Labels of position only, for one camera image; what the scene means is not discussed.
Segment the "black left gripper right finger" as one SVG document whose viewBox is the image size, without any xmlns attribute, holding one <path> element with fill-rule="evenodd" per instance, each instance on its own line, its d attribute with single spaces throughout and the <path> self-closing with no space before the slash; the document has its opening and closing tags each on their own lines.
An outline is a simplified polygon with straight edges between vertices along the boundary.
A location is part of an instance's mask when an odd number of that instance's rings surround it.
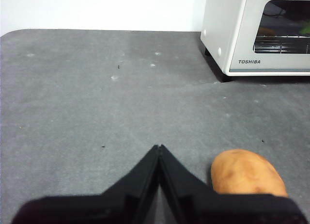
<svg viewBox="0 0 310 224">
<path fill-rule="evenodd" d="M 160 185 L 180 224 L 306 224 L 290 198 L 271 194 L 218 194 L 186 169 L 164 146 L 158 148 Z"/>
</svg>

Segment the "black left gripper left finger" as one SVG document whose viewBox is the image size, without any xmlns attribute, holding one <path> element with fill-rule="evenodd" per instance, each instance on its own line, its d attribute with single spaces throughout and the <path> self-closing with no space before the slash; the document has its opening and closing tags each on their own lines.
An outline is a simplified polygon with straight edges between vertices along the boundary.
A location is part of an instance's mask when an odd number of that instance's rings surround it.
<svg viewBox="0 0 310 224">
<path fill-rule="evenodd" d="M 158 188 L 159 146 L 97 195 L 48 196 L 26 202 L 14 224 L 141 224 Z"/>
</svg>

